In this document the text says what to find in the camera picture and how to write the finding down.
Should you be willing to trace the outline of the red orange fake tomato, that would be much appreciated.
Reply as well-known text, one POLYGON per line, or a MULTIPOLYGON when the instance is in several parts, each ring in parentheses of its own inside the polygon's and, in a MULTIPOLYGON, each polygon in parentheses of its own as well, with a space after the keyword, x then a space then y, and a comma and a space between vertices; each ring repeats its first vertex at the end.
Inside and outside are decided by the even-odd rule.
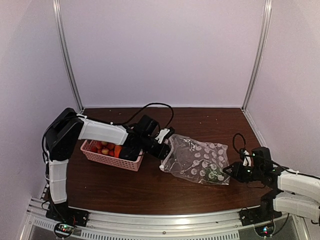
POLYGON ((115 145, 113 151, 114 151, 114 157, 115 158, 119 158, 120 157, 120 153, 122 151, 122 146, 121 145, 115 145))

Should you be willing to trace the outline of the clear zip top bag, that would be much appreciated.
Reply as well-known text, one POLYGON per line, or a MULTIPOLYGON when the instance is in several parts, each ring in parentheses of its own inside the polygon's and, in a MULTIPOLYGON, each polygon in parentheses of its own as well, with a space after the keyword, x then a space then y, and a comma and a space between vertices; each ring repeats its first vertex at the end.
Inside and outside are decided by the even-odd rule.
POLYGON ((221 143, 201 142, 187 136, 173 134, 165 141, 171 148, 169 155, 161 161, 159 169, 176 178, 192 183, 205 183, 205 169, 220 169, 229 166, 228 146, 221 143))

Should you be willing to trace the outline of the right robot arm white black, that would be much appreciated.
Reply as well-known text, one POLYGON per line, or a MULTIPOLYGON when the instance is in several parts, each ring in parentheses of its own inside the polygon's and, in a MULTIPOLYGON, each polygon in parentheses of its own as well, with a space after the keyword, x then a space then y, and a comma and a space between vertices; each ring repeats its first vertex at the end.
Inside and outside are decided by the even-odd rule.
POLYGON ((238 151, 240 161, 223 172, 240 183, 261 182, 271 189, 260 199, 260 206, 249 211, 259 220, 272 220, 283 212, 320 222, 320 178, 294 171, 275 163, 267 147, 257 147, 249 154, 238 151))

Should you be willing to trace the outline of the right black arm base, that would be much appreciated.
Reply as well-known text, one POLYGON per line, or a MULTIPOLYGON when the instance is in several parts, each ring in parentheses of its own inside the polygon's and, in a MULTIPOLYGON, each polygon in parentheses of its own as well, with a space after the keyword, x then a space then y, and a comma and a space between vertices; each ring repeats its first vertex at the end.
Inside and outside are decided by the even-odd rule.
POLYGON ((260 198, 260 205, 253 208, 242 208, 238 214, 242 226, 255 225, 267 221, 273 221, 280 218, 283 214, 276 211, 273 201, 276 196, 281 193, 278 190, 272 190, 260 198))

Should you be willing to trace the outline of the green fake pepper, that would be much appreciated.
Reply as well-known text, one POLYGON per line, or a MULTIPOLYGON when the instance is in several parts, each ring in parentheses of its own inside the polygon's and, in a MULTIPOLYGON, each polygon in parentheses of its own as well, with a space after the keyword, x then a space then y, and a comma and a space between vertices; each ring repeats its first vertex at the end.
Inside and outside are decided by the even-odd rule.
POLYGON ((230 183, 230 177, 219 168, 213 170, 211 168, 206 168, 204 170, 205 183, 213 185, 228 185, 230 183))

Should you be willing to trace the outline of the dark purple fake eggplant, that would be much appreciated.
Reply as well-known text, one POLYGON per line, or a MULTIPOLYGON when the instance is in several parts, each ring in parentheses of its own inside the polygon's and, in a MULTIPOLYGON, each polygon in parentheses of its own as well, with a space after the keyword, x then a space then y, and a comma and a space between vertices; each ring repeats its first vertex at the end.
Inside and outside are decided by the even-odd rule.
POLYGON ((137 147, 122 147, 119 153, 119 159, 135 162, 140 156, 141 150, 137 147))

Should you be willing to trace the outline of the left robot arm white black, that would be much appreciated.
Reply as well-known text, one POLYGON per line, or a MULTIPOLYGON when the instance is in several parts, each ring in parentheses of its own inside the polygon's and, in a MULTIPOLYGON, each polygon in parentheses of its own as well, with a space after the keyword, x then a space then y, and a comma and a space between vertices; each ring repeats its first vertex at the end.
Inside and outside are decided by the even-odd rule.
POLYGON ((67 168, 79 140, 102 141, 144 151, 164 160, 171 150, 165 143, 174 133, 173 127, 160 129, 153 136, 158 122, 144 115, 138 123, 127 124, 100 122, 76 113, 67 107, 45 130, 42 140, 42 157, 47 165, 49 201, 52 213, 61 222, 72 218, 67 197, 67 168))

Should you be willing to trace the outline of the pink plastic basket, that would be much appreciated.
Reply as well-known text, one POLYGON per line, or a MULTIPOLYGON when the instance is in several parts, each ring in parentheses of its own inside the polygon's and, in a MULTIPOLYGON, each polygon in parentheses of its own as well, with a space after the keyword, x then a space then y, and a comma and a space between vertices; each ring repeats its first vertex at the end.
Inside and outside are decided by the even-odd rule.
POLYGON ((97 162, 100 164, 117 167, 120 169, 130 170, 137 172, 140 168, 143 159, 143 152, 139 153, 139 156, 135 161, 120 159, 113 156, 103 155, 97 152, 92 152, 91 148, 96 145, 96 140, 85 140, 80 147, 82 153, 90 161, 97 162))

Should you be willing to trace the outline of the fake lychee bunch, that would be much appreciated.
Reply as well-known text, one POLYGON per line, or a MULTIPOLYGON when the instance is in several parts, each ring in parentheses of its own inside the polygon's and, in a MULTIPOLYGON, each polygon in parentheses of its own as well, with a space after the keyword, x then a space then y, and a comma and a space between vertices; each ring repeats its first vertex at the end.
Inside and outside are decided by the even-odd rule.
POLYGON ((93 153, 114 157, 115 156, 115 144, 105 142, 105 141, 97 141, 90 148, 90 151, 93 153))

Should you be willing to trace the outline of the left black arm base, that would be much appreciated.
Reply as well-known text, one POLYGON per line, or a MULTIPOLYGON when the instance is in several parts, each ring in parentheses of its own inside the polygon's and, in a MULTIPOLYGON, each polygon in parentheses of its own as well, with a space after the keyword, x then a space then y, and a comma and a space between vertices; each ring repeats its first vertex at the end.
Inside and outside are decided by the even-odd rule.
POLYGON ((71 208, 68 202, 53 203, 50 202, 45 214, 46 218, 67 223, 72 226, 86 227, 89 217, 89 212, 86 210, 71 208))

